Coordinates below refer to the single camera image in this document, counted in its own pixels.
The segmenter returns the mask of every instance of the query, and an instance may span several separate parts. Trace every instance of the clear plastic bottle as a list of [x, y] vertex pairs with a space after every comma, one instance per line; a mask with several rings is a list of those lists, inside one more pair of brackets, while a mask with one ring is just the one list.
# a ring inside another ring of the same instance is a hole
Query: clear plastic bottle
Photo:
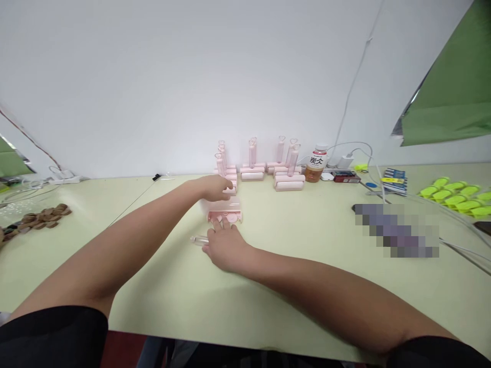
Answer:
[[327, 147], [325, 143], [317, 143], [315, 150], [310, 156], [305, 169], [305, 180], [308, 182], [318, 182], [322, 175], [322, 170], [327, 165], [329, 158], [327, 157]]

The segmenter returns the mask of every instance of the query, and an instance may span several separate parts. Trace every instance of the bottle cap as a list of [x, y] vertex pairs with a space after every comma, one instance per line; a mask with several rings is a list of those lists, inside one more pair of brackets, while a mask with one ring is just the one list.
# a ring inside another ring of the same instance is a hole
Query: bottle cap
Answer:
[[329, 147], [329, 146], [327, 144], [325, 144], [325, 143], [317, 143], [316, 144], [316, 149], [321, 150], [321, 151], [326, 150], [327, 147]]

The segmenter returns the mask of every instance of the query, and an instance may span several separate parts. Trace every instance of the green curtain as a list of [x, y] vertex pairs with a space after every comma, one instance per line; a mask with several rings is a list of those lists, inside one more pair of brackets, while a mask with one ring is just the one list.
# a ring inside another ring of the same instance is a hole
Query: green curtain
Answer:
[[7, 142], [0, 137], [0, 177], [32, 174], [24, 161]]
[[403, 146], [491, 134], [491, 1], [471, 5], [402, 125]]

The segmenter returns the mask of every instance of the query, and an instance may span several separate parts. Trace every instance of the bottle label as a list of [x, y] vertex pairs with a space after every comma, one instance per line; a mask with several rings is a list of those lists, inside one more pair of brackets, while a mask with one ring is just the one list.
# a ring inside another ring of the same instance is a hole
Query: bottle label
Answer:
[[312, 156], [310, 156], [310, 161], [307, 163], [307, 167], [316, 169], [315, 171], [320, 171], [326, 167], [327, 161], [327, 152], [319, 153], [314, 151], [312, 152]]

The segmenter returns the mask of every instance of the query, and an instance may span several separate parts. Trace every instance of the left hand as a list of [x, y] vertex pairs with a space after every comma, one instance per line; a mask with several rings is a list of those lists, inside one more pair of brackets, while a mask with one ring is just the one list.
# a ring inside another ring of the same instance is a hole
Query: left hand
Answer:
[[230, 195], [224, 194], [223, 191], [227, 188], [234, 188], [230, 180], [220, 175], [203, 176], [194, 180], [194, 183], [197, 186], [197, 190], [202, 193], [202, 198], [210, 202], [229, 200]]

